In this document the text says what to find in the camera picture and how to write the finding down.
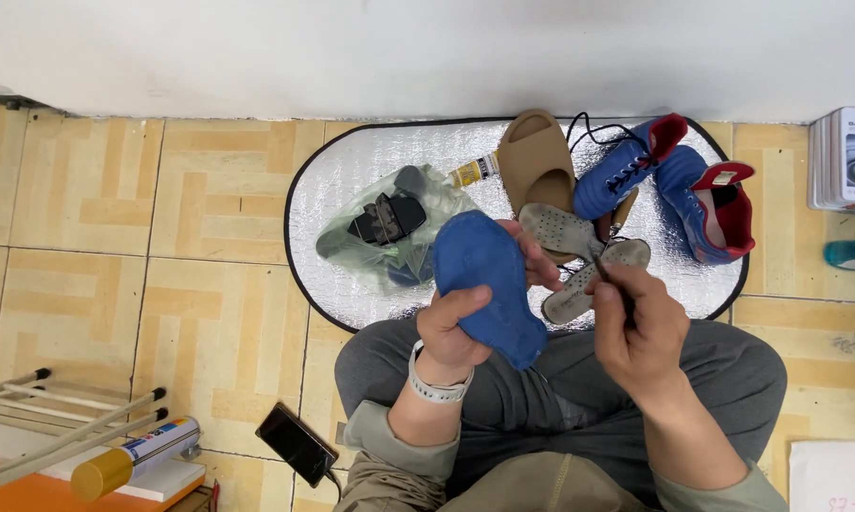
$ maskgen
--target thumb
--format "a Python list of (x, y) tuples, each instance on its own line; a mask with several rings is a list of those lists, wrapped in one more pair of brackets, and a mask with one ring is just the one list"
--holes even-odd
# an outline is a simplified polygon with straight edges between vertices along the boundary
[(482, 284), (467, 290), (454, 290), (433, 301), (423, 314), (442, 331), (456, 327), (459, 319), (465, 318), (485, 307), (490, 302), (490, 286)]
[(595, 310), (595, 354), (613, 360), (626, 353), (627, 342), (623, 324), (627, 313), (620, 293), (612, 284), (598, 283), (592, 297)]

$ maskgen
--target gray pants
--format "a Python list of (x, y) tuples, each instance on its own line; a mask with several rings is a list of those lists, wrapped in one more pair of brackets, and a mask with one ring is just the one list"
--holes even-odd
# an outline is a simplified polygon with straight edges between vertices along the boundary
[[(648, 506), (659, 506), (642, 415), (595, 358), (593, 332), (551, 333), (534, 367), (498, 354), (475, 370), (448, 498), (511, 457), (552, 451), (592, 460)], [(412, 320), (368, 325), (343, 347), (336, 382), (346, 414), (362, 400), (391, 405), (406, 385), (419, 339)], [(724, 323), (694, 320), (681, 367), (744, 460), (756, 461), (782, 407), (787, 375), (772, 347)]]

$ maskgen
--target black mat border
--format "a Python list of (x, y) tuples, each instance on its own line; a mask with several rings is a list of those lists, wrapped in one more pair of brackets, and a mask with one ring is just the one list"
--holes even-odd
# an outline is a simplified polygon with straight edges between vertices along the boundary
[[(308, 169), (308, 166), (320, 156), (320, 153), (324, 152), (328, 147), (333, 145), (339, 140), (342, 140), (344, 137), (349, 136), (357, 131), (361, 131), (364, 129), (373, 129), (373, 128), (408, 128), (408, 127), (434, 127), (434, 126), (443, 126), (443, 125), (457, 125), (457, 124), (466, 124), (466, 123), (488, 123), (495, 121), (512, 121), (515, 119), (515, 116), (504, 116), (498, 118), (462, 118), (462, 119), (436, 119), (433, 121), (408, 121), (403, 123), (376, 123), (376, 124), (367, 124), (362, 125), (360, 127), (354, 127), (353, 129), (333, 138), (330, 142), (322, 145), (320, 149), (314, 152), (313, 155), (308, 157), (305, 161), (304, 165), (301, 166), (301, 169), (298, 169), (295, 174), (295, 178), (292, 180), (292, 184), (288, 187), (288, 193), (285, 195), (285, 212), (283, 214), (283, 240), (285, 245), (285, 257), (288, 261), (288, 268), (292, 272), (292, 278), (295, 279), (295, 283), (297, 283), (298, 288), (301, 289), (301, 293), (304, 294), (305, 298), (308, 299), (308, 303), (311, 307), (314, 308), (315, 311), (320, 313), (321, 316), (329, 320), (333, 325), (339, 327), (347, 332), (351, 332), (355, 334), (358, 332), (358, 329), (354, 329), (349, 325), (345, 325), (342, 321), (336, 320), (332, 315), (323, 311), (323, 308), (317, 304), (314, 299), (311, 297), (308, 289), (305, 288), (305, 285), (301, 283), (301, 279), (298, 278), (298, 272), (295, 268), (295, 261), (292, 259), (292, 248), (291, 248), (291, 240), (288, 238), (288, 213), (291, 210), (292, 206), (292, 196), (295, 194), (295, 187), (298, 184), (298, 180), (301, 180), (301, 175), (304, 174), (305, 170)], [(600, 119), (617, 119), (617, 118), (600, 118)], [(715, 139), (703, 128), (699, 123), (695, 122), (690, 118), (685, 118), (687, 120), (687, 124), (691, 126), (697, 133), (699, 133), (702, 138), (706, 139), (706, 142), (715, 150), (718, 154), (719, 158), (723, 161), (728, 160), (728, 155), (721, 149), (721, 147), (715, 142)], [(743, 264), (740, 267), (740, 278), (737, 281), (737, 285), (734, 287), (734, 290), (731, 291), (728, 296), (728, 300), (725, 301), (717, 310), (715, 310), (712, 314), (706, 317), (706, 320), (715, 320), (722, 313), (730, 308), (730, 305), (737, 300), (737, 297), (740, 295), (740, 291), (743, 290), (743, 285), (747, 283), (747, 275), (750, 273), (750, 254), (746, 254), (743, 256)]]

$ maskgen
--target orange surface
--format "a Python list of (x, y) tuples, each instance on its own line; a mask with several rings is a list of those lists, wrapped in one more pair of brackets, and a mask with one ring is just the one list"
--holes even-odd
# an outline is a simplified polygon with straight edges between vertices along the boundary
[(200, 486), (203, 480), (200, 476), (164, 503), (119, 493), (83, 503), (73, 497), (70, 482), (45, 475), (28, 475), (0, 486), (0, 512), (162, 512)]

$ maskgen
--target tile floor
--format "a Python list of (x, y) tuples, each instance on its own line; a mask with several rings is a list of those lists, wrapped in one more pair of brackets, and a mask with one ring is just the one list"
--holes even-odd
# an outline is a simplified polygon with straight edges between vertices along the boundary
[[(331, 485), (294, 478), (253, 431), (278, 400), (330, 441), (346, 420), (332, 367), (349, 334), (295, 285), (282, 213), (304, 160), (354, 126), (0, 108), (0, 380), (50, 366), (51, 386), (118, 402), (164, 385), (172, 412), (204, 426), (224, 510), (330, 510)], [(824, 241), (855, 238), (855, 217), (806, 208), (806, 128), (705, 126), (759, 171), (745, 183), (750, 279), (721, 320), (788, 367), (760, 461), (786, 494), (791, 440), (855, 438), (855, 273), (820, 257)], [(69, 425), (1, 407), (0, 422)], [(337, 449), (345, 479), (353, 454)]]

